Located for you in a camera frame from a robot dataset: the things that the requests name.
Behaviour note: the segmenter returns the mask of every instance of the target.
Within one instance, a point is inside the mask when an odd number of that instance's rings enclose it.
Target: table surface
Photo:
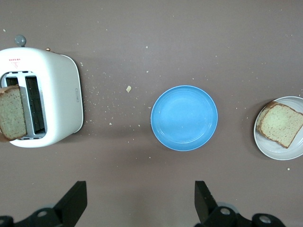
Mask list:
[[[191,227],[194,184],[204,180],[245,218],[269,213],[302,226],[303,157],[270,159],[253,137],[267,102],[303,93],[302,1],[0,5],[0,50],[23,34],[27,47],[73,58],[84,103],[82,129],[54,145],[0,144],[1,215],[22,220],[85,180],[78,227]],[[157,98],[178,85],[203,89],[219,114],[213,137],[190,152],[163,146],[150,125]]]

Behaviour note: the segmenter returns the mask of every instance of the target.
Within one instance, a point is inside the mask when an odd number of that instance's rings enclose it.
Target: bread slice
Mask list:
[[[302,113],[275,101],[265,106],[256,123],[261,135],[284,148],[289,148],[302,126]]]
[[[27,135],[20,87],[0,89],[0,141],[12,141]]]

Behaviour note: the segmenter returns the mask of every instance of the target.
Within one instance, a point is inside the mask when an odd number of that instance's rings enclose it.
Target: gray knob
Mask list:
[[[27,39],[23,35],[17,35],[15,37],[15,43],[19,47],[25,47],[25,44],[27,43]]]

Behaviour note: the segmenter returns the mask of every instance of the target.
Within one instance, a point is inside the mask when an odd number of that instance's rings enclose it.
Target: empty toaster slot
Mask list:
[[[9,72],[2,76],[1,86],[19,84],[23,100],[27,135],[21,140],[40,139],[46,133],[42,92],[37,77],[30,71]]]

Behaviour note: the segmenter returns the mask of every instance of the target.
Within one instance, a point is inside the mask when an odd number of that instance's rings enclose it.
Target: toaster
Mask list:
[[[19,84],[27,135],[18,147],[54,144],[83,125],[80,77],[68,56],[28,47],[0,51],[0,86]]]

